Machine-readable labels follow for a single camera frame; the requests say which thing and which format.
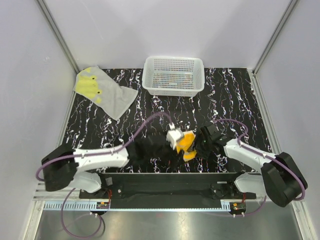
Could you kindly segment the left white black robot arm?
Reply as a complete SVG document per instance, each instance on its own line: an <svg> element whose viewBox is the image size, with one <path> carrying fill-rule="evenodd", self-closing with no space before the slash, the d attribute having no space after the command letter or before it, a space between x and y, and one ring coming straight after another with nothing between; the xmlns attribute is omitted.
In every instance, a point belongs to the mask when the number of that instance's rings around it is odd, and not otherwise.
<svg viewBox="0 0 320 240"><path fill-rule="evenodd" d="M62 144L41 160L41 181L47 192L72 187L103 198L108 193L108 186L93 170L139 166L150 159L164 158L174 154L182 138L182 133L170 130L168 133L158 132L110 148L72 149Z"/></svg>

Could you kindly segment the grey towel yellow frog print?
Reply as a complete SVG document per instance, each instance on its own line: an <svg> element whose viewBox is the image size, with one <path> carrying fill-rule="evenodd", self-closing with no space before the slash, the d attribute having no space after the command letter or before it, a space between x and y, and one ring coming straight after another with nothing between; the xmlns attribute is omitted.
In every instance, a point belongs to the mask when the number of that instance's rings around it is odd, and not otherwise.
<svg viewBox="0 0 320 240"><path fill-rule="evenodd" d="M73 90L102 108L115 121L121 118L138 95L136 89L118 85L98 66L79 72Z"/></svg>

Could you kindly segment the grey and orange towel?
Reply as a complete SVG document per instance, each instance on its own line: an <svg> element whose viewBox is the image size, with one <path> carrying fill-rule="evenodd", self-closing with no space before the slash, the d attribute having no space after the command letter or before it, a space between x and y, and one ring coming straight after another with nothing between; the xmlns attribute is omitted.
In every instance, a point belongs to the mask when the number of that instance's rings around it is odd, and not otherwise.
<svg viewBox="0 0 320 240"><path fill-rule="evenodd" d="M193 149L196 135L193 131L185 131L183 134L184 137L177 142L175 149L178 154L183 153L183 161L188 162L193 160L197 155L197 151Z"/></svg>

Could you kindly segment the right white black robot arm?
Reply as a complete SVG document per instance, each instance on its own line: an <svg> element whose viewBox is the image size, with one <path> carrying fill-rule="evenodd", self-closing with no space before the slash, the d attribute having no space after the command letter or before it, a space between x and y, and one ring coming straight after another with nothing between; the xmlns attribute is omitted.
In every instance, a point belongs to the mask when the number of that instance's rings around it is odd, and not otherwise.
<svg viewBox="0 0 320 240"><path fill-rule="evenodd" d="M227 185L228 195L239 198L244 193L268 197L279 207L303 200L308 183L292 156L286 152L274 154L252 147L241 138L223 134L212 123L201 127L193 149L200 158L211 153L221 154L249 166L255 173L238 173Z"/></svg>

